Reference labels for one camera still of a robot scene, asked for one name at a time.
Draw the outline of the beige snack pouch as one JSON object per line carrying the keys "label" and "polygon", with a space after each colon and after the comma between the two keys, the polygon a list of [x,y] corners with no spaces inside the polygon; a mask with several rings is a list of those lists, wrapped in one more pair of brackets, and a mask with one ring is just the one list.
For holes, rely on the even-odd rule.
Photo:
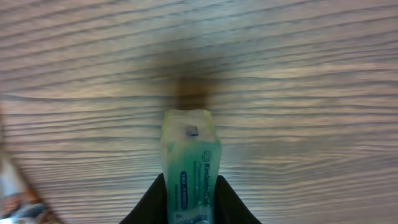
{"label": "beige snack pouch", "polygon": [[1,224],[62,224],[6,157],[1,158]]}

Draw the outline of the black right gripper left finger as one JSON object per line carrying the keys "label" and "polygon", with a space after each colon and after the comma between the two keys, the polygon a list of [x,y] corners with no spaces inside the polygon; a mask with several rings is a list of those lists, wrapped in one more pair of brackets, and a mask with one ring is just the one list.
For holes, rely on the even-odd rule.
{"label": "black right gripper left finger", "polygon": [[168,224],[163,174],[157,176],[138,204],[119,224]]}

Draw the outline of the small teal gum pack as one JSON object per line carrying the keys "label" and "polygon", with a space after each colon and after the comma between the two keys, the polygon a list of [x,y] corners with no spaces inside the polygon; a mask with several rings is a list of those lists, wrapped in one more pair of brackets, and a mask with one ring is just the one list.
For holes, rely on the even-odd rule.
{"label": "small teal gum pack", "polygon": [[221,140],[207,110],[168,110],[160,139],[169,223],[214,223]]}

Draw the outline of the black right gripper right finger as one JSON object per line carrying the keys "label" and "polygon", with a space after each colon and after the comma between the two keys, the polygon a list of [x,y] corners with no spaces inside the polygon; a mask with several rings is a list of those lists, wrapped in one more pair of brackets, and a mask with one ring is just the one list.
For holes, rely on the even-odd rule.
{"label": "black right gripper right finger", "polygon": [[216,180],[214,210],[216,224],[261,224],[222,175]]}

